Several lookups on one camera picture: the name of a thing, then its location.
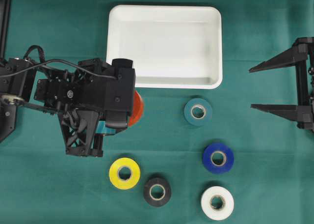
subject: tape roll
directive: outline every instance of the tape roll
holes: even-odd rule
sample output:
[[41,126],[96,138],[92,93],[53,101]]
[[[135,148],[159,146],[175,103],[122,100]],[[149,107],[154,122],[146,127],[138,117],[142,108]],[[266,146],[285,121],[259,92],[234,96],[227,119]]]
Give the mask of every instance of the tape roll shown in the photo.
[[[195,115],[193,111],[195,109],[200,110],[200,115]],[[195,98],[191,99],[184,108],[185,119],[194,126],[203,126],[210,121],[212,116],[212,108],[210,104],[203,99]]]
[[[128,168],[131,175],[128,179],[122,179],[119,172],[122,168]],[[133,188],[139,181],[141,170],[138,164],[130,158],[120,158],[112,163],[109,170],[110,182],[120,190],[128,190]]]
[[[215,198],[220,199],[219,207],[213,205]],[[234,210],[235,202],[231,193],[220,186],[213,186],[205,190],[201,198],[203,212],[210,219],[220,221],[229,217]]]
[[134,92],[134,100],[133,100],[133,112],[132,116],[129,119],[128,126],[131,127],[132,125],[136,124],[142,117],[144,112],[144,102],[140,94],[135,91]]
[[[214,153],[220,153],[223,157],[221,164],[215,164],[213,161]],[[234,154],[225,144],[216,142],[206,147],[203,153],[203,165],[205,168],[215,174],[228,172],[234,164]]]
[[[154,196],[152,193],[154,187],[160,187],[162,193],[159,196]],[[146,202],[154,207],[164,206],[171,197],[171,188],[169,183],[163,178],[153,178],[146,182],[144,186],[144,198]]]

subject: green cloth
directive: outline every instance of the green cloth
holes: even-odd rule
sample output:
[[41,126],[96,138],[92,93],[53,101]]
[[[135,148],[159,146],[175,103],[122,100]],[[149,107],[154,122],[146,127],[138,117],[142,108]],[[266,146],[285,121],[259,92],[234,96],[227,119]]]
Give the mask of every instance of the green cloth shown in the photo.
[[[235,199],[232,215],[221,223],[314,223],[314,135],[250,108],[296,104],[295,70],[248,73],[297,37],[314,36],[313,1],[12,0],[6,58],[22,57],[36,44],[46,59],[72,62],[105,58],[108,14],[118,4],[213,6],[222,15],[223,82],[214,90],[137,89],[144,116],[105,138],[103,158],[66,156],[57,117],[19,109],[17,129],[0,144],[0,223],[213,223],[200,206],[202,192],[213,184]],[[194,97],[213,108],[211,122],[200,128],[183,116]],[[202,153],[212,141],[233,150],[230,172],[215,175],[204,168]],[[123,156],[141,167],[139,183],[127,191],[113,187],[108,177],[111,163]],[[154,173],[172,188],[161,208],[143,198]]]

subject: screw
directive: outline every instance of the screw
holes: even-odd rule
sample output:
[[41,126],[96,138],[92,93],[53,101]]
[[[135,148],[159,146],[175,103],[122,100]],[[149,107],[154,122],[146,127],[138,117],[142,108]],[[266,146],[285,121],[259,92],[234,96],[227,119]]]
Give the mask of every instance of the screw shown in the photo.
[[74,95],[73,91],[69,90],[69,91],[67,92],[68,98],[72,99],[72,98],[73,98],[73,95]]
[[313,67],[311,67],[311,68],[308,69],[308,73],[309,73],[310,75],[313,75],[313,72],[314,72],[314,68],[313,68]]

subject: dark blue tape roll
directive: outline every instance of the dark blue tape roll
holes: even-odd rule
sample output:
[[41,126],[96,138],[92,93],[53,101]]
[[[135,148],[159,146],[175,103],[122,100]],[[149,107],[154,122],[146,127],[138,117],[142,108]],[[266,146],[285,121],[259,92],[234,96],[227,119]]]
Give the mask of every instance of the dark blue tape roll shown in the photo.
[[[214,164],[211,160],[211,157],[215,152],[222,152],[225,156],[225,161],[221,166]],[[223,143],[212,143],[207,146],[203,153],[203,164],[205,168],[215,174],[228,172],[232,168],[234,161],[235,158],[232,150]]]

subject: yellow tape roll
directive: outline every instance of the yellow tape roll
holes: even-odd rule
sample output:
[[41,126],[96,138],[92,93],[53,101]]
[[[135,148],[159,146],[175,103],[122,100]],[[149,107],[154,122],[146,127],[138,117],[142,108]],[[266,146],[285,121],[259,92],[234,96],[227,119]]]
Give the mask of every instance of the yellow tape roll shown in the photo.
[[[127,180],[123,180],[119,176],[119,171],[122,168],[128,168],[131,171],[131,176]],[[136,161],[130,158],[120,158],[113,162],[109,170],[109,178],[111,183],[120,190],[128,190],[133,188],[139,181],[141,170]]]

